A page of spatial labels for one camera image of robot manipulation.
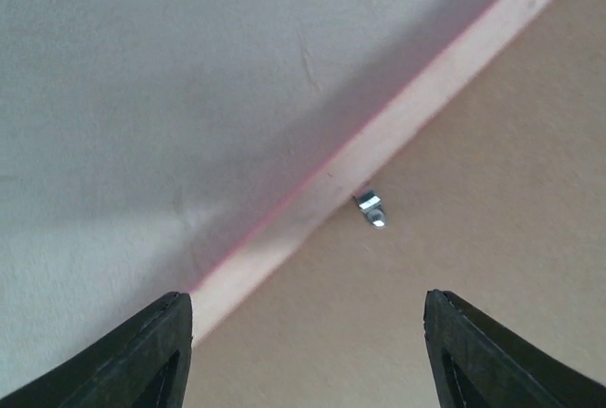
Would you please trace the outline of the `silver frame retaining clip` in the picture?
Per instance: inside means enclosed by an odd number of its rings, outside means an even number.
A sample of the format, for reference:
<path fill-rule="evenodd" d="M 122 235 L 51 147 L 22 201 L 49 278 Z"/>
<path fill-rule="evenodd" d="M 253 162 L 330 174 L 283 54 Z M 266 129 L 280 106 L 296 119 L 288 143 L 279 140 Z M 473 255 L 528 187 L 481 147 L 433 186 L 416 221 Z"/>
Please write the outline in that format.
<path fill-rule="evenodd" d="M 387 218 L 383 208 L 383 201 L 377 191 L 365 184 L 353 195 L 354 202 L 364 215 L 365 220 L 375 229 L 384 229 Z"/>

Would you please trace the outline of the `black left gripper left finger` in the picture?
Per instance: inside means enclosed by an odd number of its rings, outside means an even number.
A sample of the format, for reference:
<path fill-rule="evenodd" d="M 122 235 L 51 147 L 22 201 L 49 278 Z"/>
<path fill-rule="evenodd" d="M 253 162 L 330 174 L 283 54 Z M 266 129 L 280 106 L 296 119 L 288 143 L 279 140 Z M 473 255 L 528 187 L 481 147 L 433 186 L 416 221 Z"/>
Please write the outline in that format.
<path fill-rule="evenodd" d="M 181 407 L 191 349 L 190 296 L 166 293 L 1 405 Z"/>

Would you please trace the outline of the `pink picture frame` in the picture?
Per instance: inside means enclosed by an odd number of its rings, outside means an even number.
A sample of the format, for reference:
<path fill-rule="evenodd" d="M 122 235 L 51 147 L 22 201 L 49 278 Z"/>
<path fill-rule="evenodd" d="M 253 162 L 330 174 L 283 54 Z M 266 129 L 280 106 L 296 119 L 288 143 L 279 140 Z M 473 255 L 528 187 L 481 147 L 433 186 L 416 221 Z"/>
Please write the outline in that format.
<path fill-rule="evenodd" d="M 188 407 L 435 407 L 429 290 L 605 378 L 605 0 L 555 0 L 193 353 Z"/>

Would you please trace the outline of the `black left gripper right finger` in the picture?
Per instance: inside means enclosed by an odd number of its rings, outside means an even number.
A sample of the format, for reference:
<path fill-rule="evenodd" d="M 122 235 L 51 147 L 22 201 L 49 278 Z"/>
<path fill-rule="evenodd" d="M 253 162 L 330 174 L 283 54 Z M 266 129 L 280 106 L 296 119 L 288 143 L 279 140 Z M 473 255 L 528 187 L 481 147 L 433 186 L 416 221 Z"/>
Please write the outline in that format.
<path fill-rule="evenodd" d="M 603 407 L 605 386 L 455 293 L 426 294 L 424 337 L 442 407 Z"/>

